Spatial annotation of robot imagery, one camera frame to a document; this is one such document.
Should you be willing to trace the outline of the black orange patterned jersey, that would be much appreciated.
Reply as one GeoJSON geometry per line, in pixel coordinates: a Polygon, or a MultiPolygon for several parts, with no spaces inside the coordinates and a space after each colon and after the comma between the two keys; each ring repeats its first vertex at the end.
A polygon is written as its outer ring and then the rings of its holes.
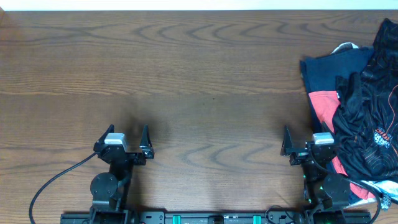
{"type": "Polygon", "coordinates": [[[397,181],[397,24],[385,19],[360,73],[337,77],[338,160],[355,180],[397,181]]]}

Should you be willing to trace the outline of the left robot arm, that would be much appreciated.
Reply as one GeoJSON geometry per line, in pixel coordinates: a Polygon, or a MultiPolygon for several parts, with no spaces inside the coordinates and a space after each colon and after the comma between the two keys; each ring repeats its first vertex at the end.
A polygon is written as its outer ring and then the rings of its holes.
{"type": "Polygon", "coordinates": [[[123,133],[115,133],[110,125],[95,142],[93,150],[99,159],[109,165],[109,171],[98,174],[91,181],[93,196],[90,223],[139,223],[139,214],[126,207],[127,196],[135,166],[144,166],[155,156],[150,141],[149,128],[144,126],[140,140],[140,152],[128,152],[123,133]]]}

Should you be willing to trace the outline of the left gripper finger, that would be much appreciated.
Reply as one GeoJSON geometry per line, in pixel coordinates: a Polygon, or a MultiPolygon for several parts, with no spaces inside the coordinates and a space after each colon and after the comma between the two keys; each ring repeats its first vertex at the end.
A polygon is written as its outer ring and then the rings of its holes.
{"type": "Polygon", "coordinates": [[[104,144],[106,137],[109,133],[114,133],[114,125],[110,124],[104,134],[95,142],[94,146],[99,146],[104,144]]]}
{"type": "Polygon", "coordinates": [[[154,158],[154,148],[150,140],[149,127],[147,124],[144,126],[139,147],[146,159],[154,158]]]}

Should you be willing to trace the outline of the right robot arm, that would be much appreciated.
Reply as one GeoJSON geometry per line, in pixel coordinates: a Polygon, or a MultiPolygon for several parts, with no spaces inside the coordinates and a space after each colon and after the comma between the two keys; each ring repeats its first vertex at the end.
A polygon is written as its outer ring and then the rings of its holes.
{"type": "Polygon", "coordinates": [[[315,133],[304,147],[295,147],[288,127],[280,154],[303,170],[304,199],[309,203],[292,216],[293,223],[347,223],[344,208],[349,204],[350,183],[326,166],[336,157],[337,143],[331,133],[315,133]]]}

